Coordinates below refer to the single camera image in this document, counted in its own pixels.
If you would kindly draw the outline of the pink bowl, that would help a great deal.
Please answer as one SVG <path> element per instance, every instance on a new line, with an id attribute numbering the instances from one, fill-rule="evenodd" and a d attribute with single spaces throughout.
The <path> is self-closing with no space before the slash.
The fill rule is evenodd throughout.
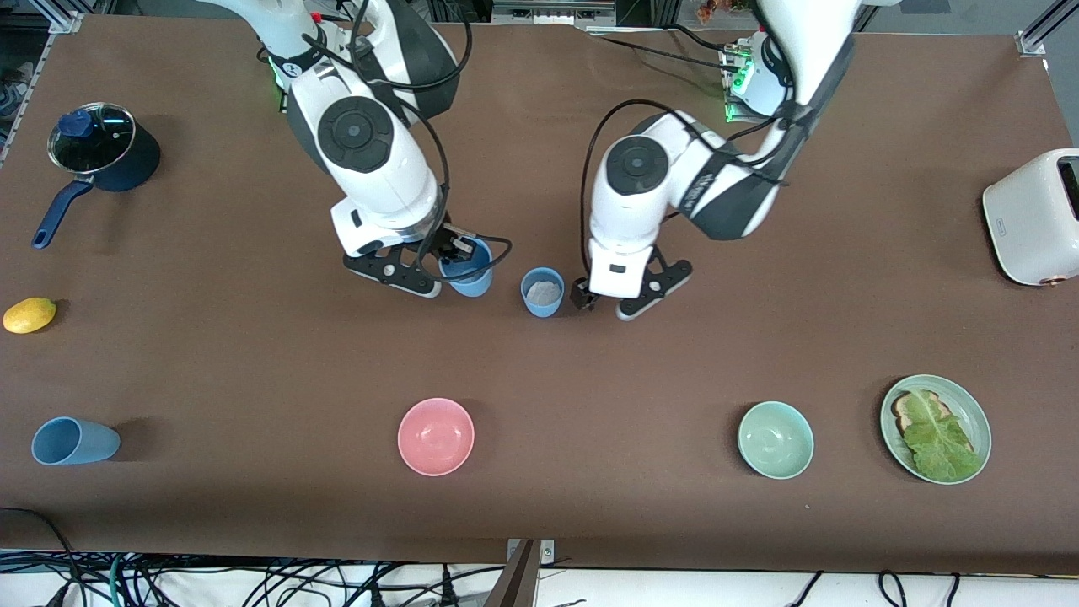
<path id="1" fill-rule="evenodd" d="M 465 406 L 446 397 L 432 397 L 409 408 L 397 431 L 405 465 L 420 475 L 454 473 L 470 457 L 475 424 Z"/>

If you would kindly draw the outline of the glass lid with blue knob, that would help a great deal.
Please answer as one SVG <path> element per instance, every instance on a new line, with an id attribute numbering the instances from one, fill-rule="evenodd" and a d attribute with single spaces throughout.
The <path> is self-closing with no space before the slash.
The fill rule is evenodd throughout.
<path id="1" fill-rule="evenodd" d="M 57 119 L 49 137 L 51 162 L 69 173 L 96 173 L 127 153 L 137 121 L 125 108 L 107 101 L 80 106 Z"/>

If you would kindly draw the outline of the pale green plate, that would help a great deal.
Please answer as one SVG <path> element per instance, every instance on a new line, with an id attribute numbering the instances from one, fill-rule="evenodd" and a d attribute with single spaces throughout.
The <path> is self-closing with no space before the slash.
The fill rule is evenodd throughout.
<path id="1" fill-rule="evenodd" d="M 935 375 L 912 375 L 898 380 L 893 387 L 888 389 L 888 392 L 883 397 L 879 414 L 880 437 L 883 444 L 893 455 L 894 461 L 913 475 L 916 475 L 917 479 L 929 481 L 929 483 L 955 486 L 965 482 L 940 483 L 940 481 L 929 480 L 927 477 L 915 471 L 912 454 L 906 447 L 902 434 L 900 434 L 893 413 L 894 400 L 911 389 L 929 389 L 938 394 L 957 416 L 962 430 L 970 438 L 970 442 L 974 445 L 978 455 L 983 459 L 982 468 L 966 481 L 974 479 L 985 469 L 988 460 L 991 460 L 991 453 L 993 453 L 991 423 L 988 423 L 985 411 L 982 410 L 982 406 L 978 403 L 973 395 L 969 394 L 961 385 L 954 383 L 954 381 Z"/>

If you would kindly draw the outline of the grey background box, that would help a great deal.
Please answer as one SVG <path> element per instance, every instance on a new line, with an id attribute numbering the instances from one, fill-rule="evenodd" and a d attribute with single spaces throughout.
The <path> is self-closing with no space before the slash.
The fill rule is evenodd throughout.
<path id="1" fill-rule="evenodd" d="M 579 30 L 614 28 L 615 0 L 491 0 L 493 24 L 570 24 Z"/>

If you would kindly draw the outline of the aluminium frame profile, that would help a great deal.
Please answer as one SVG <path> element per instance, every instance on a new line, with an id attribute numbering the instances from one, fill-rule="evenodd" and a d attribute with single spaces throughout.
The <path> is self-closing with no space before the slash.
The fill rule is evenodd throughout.
<path id="1" fill-rule="evenodd" d="M 49 19 L 50 35 L 69 35 L 78 16 L 93 12 L 84 0 L 35 0 L 35 6 Z"/>
<path id="2" fill-rule="evenodd" d="M 1079 0 L 1052 0 L 1024 30 L 1015 35 L 1015 46 L 1021 57 L 1044 56 L 1044 42 L 1064 23 L 1079 12 Z"/>

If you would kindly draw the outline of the dark blue saucepan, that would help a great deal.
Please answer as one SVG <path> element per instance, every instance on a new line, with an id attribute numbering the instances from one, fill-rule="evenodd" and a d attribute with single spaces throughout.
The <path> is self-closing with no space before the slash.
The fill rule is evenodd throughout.
<path id="1" fill-rule="evenodd" d="M 159 157 L 161 157 L 158 138 L 148 132 L 138 119 L 135 118 L 135 120 L 137 121 L 137 132 L 134 142 L 132 142 L 127 153 L 118 162 L 109 165 L 108 168 L 96 170 L 96 173 L 69 173 L 71 175 L 71 181 L 68 185 L 62 187 L 54 199 L 51 201 L 49 210 L 35 231 L 31 246 L 36 250 L 42 250 L 50 246 L 62 226 L 62 220 L 77 197 L 86 195 L 93 189 L 113 193 L 128 191 L 146 183 L 158 170 Z"/>

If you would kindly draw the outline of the pale green bowl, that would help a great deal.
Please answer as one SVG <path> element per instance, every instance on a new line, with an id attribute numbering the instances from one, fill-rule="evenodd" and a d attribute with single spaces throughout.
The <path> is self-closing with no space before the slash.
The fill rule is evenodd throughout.
<path id="1" fill-rule="evenodd" d="M 812 427 L 786 402 L 750 406 L 738 424 L 738 452 L 745 464 L 767 479 L 786 481 L 812 464 Z"/>

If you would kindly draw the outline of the blue plastic cup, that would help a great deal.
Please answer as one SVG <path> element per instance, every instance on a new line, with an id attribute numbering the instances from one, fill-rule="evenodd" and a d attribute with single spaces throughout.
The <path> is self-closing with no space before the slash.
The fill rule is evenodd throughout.
<path id="1" fill-rule="evenodd" d="M 490 247 L 482 239 L 463 237 L 459 242 L 470 247 L 469 254 L 455 249 L 454 256 L 439 259 L 438 270 L 455 292 L 463 296 L 482 296 L 493 281 Z"/>
<path id="2" fill-rule="evenodd" d="M 47 466 L 84 465 L 115 456 L 120 434 L 97 422 L 57 417 L 35 432 L 30 452 L 35 461 Z"/>
<path id="3" fill-rule="evenodd" d="M 561 301 L 559 303 L 556 303 L 555 306 L 550 307 L 535 307 L 532 306 L 532 304 L 529 304 L 527 301 L 527 291 L 529 287 L 531 287 L 531 284 L 536 281 L 559 282 L 562 286 Z M 536 266 L 536 268 L 534 270 L 529 270 L 524 274 L 523 280 L 521 280 L 520 282 L 520 293 L 521 296 L 523 296 L 525 307 L 529 312 L 531 312 L 532 315 L 537 316 L 537 318 L 550 318 L 550 316 L 552 316 L 556 313 L 556 311 L 559 311 L 565 292 L 566 292 L 566 287 L 564 287 L 564 280 L 562 279 L 560 274 L 556 272 L 556 270 L 552 270 L 549 266 Z"/>

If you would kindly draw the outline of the green lettuce leaf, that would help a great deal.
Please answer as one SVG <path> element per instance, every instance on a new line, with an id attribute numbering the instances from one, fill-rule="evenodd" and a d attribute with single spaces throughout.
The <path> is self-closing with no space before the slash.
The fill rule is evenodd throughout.
<path id="1" fill-rule="evenodd" d="M 932 481 L 966 481 L 982 468 L 983 459 L 941 397 L 913 389 L 894 401 L 894 417 L 915 471 Z"/>

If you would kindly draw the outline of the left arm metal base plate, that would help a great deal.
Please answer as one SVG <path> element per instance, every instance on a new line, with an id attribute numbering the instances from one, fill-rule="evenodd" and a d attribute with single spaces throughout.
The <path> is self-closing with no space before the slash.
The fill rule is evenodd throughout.
<path id="1" fill-rule="evenodd" d="M 722 86 L 725 99 L 725 116 L 730 122 L 747 122 L 759 124 L 764 118 L 750 107 L 743 98 L 753 77 L 756 74 L 756 64 L 753 61 L 751 46 L 724 45 L 718 51 L 720 65 L 724 68 Z"/>

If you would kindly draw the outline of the yellow lemon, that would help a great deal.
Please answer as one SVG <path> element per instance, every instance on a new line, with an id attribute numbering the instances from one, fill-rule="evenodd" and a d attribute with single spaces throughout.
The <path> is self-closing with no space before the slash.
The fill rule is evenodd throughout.
<path id="1" fill-rule="evenodd" d="M 3 328 L 8 333 L 24 335 L 47 327 L 57 312 L 53 300 L 41 296 L 27 298 L 13 304 L 3 314 Z"/>

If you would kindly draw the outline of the toasted bread slice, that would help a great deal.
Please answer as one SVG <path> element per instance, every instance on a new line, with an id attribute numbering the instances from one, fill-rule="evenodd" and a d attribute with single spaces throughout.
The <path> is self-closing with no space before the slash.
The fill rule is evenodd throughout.
<path id="1" fill-rule="evenodd" d="M 929 389 L 911 389 L 893 404 L 900 434 L 917 461 L 970 459 L 974 445 L 958 417 L 941 397 Z"/>

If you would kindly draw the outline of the dark metal post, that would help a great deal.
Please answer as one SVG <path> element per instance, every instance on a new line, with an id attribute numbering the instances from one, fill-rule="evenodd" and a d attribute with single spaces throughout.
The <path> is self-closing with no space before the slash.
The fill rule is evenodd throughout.
<path id="1" fill-rule="evenodd" d="M 544 550 L 535 539 L 513 540 L 507 565 L 502 569 L 496 584 L 483 607 L 534 607 L 535 588 L 540 580 L 540 565 Z"/>

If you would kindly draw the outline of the white toaster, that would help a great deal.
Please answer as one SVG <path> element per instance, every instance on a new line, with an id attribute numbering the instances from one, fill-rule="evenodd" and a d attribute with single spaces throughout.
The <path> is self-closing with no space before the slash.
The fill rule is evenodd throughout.
<path id="1" fill-rule="evenodd" d="M 1001 270 L 1025 287 L 1079 277 L 1079 148 L 1038 155 L 982 195 Z"/>

